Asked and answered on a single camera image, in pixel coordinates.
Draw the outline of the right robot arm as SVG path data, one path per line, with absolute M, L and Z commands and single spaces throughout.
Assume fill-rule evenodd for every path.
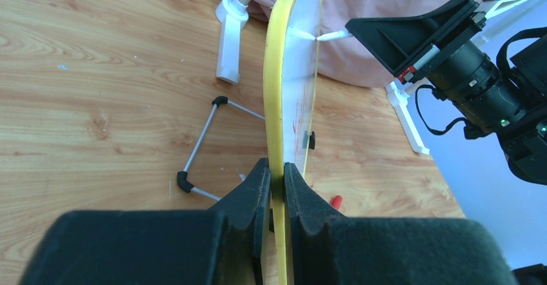
M 532 43 L 491 60 L 472 42 L 486 24 L 474 0 L 449 0 L 413 17 L 353 18 L 346 29 L 402 84 L 427 79 L 435 98 L 460 112 L 467 139 L 494 133 L 510 171 L 546 184 L 546 29 L 516 33 Z

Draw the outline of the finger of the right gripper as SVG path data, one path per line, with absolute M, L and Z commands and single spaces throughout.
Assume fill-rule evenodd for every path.
M 425 77 L 479 32 L 479 4 L 449 0 L 413 17 L 353 18 L 349 31 L 394 77 Z

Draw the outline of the metal whiteboard stand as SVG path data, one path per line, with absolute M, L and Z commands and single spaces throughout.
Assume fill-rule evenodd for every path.
M 256 138 L 254 131 L 262 134 L 259 121 L 264 120 L 263 113 L 227 96 L 214 97 L 211 108 L 206 111 L 204 125 L 192 141 L 189 156 L 170 187 L 220 200 L 241 184 L 251 170 L 251 166 L 244 163 L 248 155 L 242 150 L 242 140 L 246 134 Z

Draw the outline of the red marker cap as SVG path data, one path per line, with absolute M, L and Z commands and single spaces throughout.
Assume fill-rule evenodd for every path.
M 341 195 L 336 195 L 331 199 L 330 205 L 334 209 L 339 210 L 339 208 L 341 207 L 342 201 L 343 201 L 343 197 Z

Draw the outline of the yellow framed whiteboard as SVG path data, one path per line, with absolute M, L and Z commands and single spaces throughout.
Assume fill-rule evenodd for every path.
M 306 170 L 323 0 L 276 0 L 266 33 L 263 101 L 278 283 L 293 284 L 284 165 Z

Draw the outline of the white marker pen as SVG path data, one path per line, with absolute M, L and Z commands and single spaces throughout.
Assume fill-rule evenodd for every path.
M 327 41 L 333 41 L 336 39 L 345 39 L 353 37 L 353 35 L 348 30 L 339 30 L 336 32 L 330 32 L 327 34 L 320 35 L 315 38 L 316 41 L 319 42 L 327 42 Z

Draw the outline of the pink shorts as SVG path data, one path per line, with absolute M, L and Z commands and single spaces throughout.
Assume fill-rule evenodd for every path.
M 304 12 L 312 16 L 312 31 L 342 30 L 351 19 L 398 18 L 427 14 L 449 0 L 314 0 Z M 268 19 L 264 54 L 263 85 L 273 92 L 281 91 L 282 51 L 290 16 L 296 0 L 251 0 L 260 8 L 258 15 Z M 394 79 L 385 67 L 356 39 L 331 40 L 315 45 L 317 57 L 312 73 L 354 86 L 383 88 Z

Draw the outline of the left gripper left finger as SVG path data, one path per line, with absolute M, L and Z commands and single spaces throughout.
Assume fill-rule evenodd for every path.
M 38 244 L 21 284 L 264 284 L 270 168 L 205 210 L 75 210 Z

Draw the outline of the clothes rack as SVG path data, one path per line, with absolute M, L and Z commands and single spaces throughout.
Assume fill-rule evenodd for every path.
M 269 19 L 276 0 L 222 0 L 215 14 L 221 23 L 216 76 L 236 84 L 240 80 L 241 32 L 250 17 Z M 315 5 L 318 0 L 305 0 Z M 447 0 L 321 0 L 323 20 L 320 31 L 337 32 L 352 17 L 395 17 L 421 14 Z M 484 32 L 474 38 L 484 46 L 515 25 L 519 19 L 546 4 L 546 0 L 476 0 L 488 16 Z M 332 40 L 320 47 L 319 71 L 332 79 L 365 87 L 383 87 L 417 153 L 429 154 L 410 117 L 407 105 L 414 87 L 399 88 L 371 55 L 354 40 Z

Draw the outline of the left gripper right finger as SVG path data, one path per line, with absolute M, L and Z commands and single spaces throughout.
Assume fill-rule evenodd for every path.
M 515 284 L 489 232 L 458 218 L 347 217 L 284 166 L 296 284 Z

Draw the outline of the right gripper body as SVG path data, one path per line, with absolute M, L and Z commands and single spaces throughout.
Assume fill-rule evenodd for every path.
M 472 19 L 479 4 L 450 0 L 436 10 L 395 20 L 395 77 L 416 82 L 481 31 L 485 19 Z

